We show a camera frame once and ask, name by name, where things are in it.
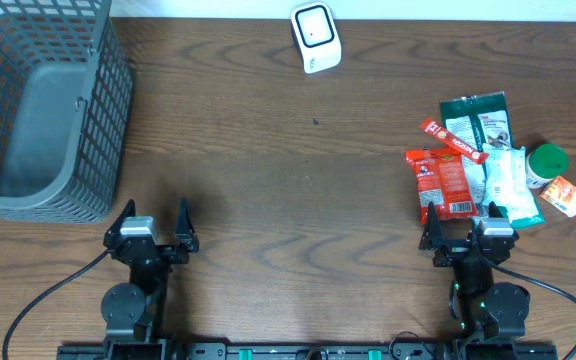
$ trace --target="snack package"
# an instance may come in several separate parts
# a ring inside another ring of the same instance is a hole
[[[441,117],[448,131],[476,148],[484,151],[483,145],[492,148],[513,148],[510,118],[506,107],[506,96],[503,92],[463,97],[441,102]],[[464,172],[472,199],[482,214],[487,214],[482,201],[486,192],[486,170],[469,159],[464,159]],[[515,229],[524,229],[546,222],[537,202],[533,203],[538,214],[512,221]]]
[[[458,151],[452,148],[408,150],[406,161],[417,176],[422,224],[428,220],[428,203],[431,201],[439,220],[469,218],[478,214]]]
[[[576,215],[576,186],[561,176],[546,186],[541,197],[568,217]]]
[[[484,144],[489,157],[485,163],[486,190],[482,204],[484,211],[490,202],[506,208],[505,216],[514,221],[532,218],[539,214],[532,193],[526,186],[526,149],[500,149]]]
[[[488,154],[477,151],[477,149],[468,145],[450,131],[439,126],[432,118],[427,118],[426,121],[421,123],[421,129],[425,133],[432,135],[435,139],[457,150],[461,155],[467,157],[477,165],[483,164],[488,157]]]

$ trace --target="plastic wrapper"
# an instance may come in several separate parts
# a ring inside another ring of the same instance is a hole
[[[440,220],[478,214],[468,189],[462,156],[455,149],[408,150],[406,161],[417,177],[422,224],[428,220],[431,201]]]
[[[526,150],[500,149],[484,144],[490,155],[484,164],[486,190],[482,204],[486,210],[490,202],[506,208],[506,216],[513,221],[539,215],[528,186],[526,186]]]
[[[488,157],[488,154],[477,151],[477,149],[456,137],[455,134],[439,126],[432,118],[427,118],[421,123],[421,129],[445,145],[457,150],[461,155],[467,157],[477,165],[483,164]]]

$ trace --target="red snack stick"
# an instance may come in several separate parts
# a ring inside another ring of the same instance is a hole
[[[468,145],[455,134],[439,126],[432,118],[427,118],[421,123],[421,129],[435,137],[435,139],[459,151],[462,155],[472,160],[477,165],[481,165],[488,158],[488,154],[477,151],[477,149]]]

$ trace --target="green bottle cap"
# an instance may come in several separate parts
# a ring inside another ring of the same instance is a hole
[[[544,144],[530,154],[528,165],[535,175],[554,179],[568,169],[568,155],[554,144]]]

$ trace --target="teal connector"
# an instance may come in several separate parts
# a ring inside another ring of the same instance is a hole
[[[381,360],[381,350],[368,350],[368,360]]]
[[[252,350],[239,350],[239,360],[252,360]]]

